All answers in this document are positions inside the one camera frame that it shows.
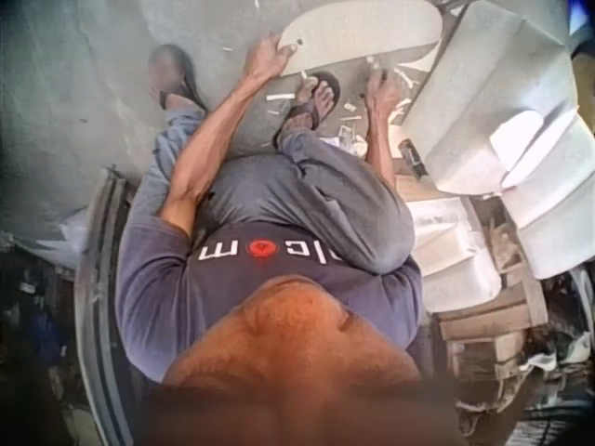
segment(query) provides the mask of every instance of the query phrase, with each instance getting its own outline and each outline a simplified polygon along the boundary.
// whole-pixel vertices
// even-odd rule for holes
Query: man
[[[149,423],[178,432],[176,444],[192,444],[196,429],[201,444],[317,444],[322,417],[332,414],[332,430],[377,410],[350,400],[354,389],[418,379],[404,350],[421,279],[412,218],[394,191],[394,81],[371,74],[366,162],[312,131],[338,101],[337,80],[322,72],[297,92],[275,154],[224,163],[252,98],[296,51],[278,42],[270,35],[254,48],[207,117],[178,50],[162,47],[150,63],[169,127],[126,225],[116,314],[128,358],[176,395],[174,414],[162,396],[161,422]],[[193,248],[197,231],[206,236]]]

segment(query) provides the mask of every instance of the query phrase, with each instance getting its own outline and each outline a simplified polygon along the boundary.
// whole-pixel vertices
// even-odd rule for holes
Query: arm
[[[209,114],[179,155],[160,217],[192,236],[196,207],[227,155],[231,137],[257,92],[283,71],[296,46],[277,50],[281,35],[269,35],[249,54],[245,73]]]
[[[368,113],[368,152],[365,160],[393,189],[395,174],[390,154],[389,116],[400,98],[393,75],[374,68],[365,93]]]

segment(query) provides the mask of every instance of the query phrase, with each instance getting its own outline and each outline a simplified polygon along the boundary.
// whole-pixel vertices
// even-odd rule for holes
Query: gray pants
[[[169,191],[180,150],[204,116],[166,113],[129,219],[155,215]],[[198,233],[264,221],[308,230],[354,267],[375,274],[399,268],[411,253],[413,220],[403,200],[369,164],[328,145],[307,129],[288,134],[278,153],[225,163],[197,212]]]

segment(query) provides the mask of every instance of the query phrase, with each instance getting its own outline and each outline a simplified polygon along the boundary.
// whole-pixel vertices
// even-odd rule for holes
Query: foot
[[[151,54],[149,60],[149,92],[157,103],[160,103],[162,91],[175,90],[179,85],[188,86],[185,82],[185,72],[180,67],[176,55],[168,46],[160,46]],[[165,97],[165,109],[173,110],[196,106],[196,103],[183,96],[167,93]]]
[[[296,99],[293,105],[296,107],[308,104],[307,109],[311,111],[316,109],[321,122],[333,110],[335,106],[334,99],[335,94],[333,93],[333,89],[328,86],[326,81],[322,81],[319,84],[318,78],[309,77],[302,83],[301,88],[296,93]],[[312,130],[314,122],[311,111],[304,111],[287,119],[281,127],[279,139],[283,139],[288,132],[296,128]]]

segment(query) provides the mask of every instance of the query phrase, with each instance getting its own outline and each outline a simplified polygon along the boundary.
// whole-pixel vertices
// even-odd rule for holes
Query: gray floor
[[[63,240],[59,223],[85,207],[102,167],[138,180],[151,159],[162,114],[147,92],[146,62],[158,43],[185,47],[194,58],[208,106],[215,107],[239,78],[245,51],[267,30],[281,31],[326,0],[20,0],[3,2],[0,23],[2,159],[0,230],[25,246]],[[444,29],[456,19],[444,16]],[[223,50],[229,47],[232,52]],[[430,47],[381,56],[391,67]],[[336,136],[341,116],[364,114],[360,95],[368,66],[353,60],[328,67],[356,113],[337,107],[321,128]],[[426,74],[406,70],[419,81]],[[231,156],[267,146],[289,107],[264,95],[293,92],[299,76],[271,83],[255,101],[233,142]],[[280,112],[280,116],[267,113]],[[356,122],[365,135],[365,122]]]

